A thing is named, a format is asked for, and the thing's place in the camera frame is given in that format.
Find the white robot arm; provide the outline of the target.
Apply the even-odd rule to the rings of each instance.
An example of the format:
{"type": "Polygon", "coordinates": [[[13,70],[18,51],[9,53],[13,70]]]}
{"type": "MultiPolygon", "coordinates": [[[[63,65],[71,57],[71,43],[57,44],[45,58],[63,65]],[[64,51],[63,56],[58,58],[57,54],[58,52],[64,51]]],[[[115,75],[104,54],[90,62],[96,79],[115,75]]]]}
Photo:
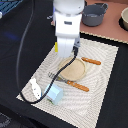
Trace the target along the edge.
{"type": "Polygon", "coordinates": [[[53,21],[60,57],[69,57],[75,40],[79,38],[84,6],[85,0],[53,0],[53,21]]]}

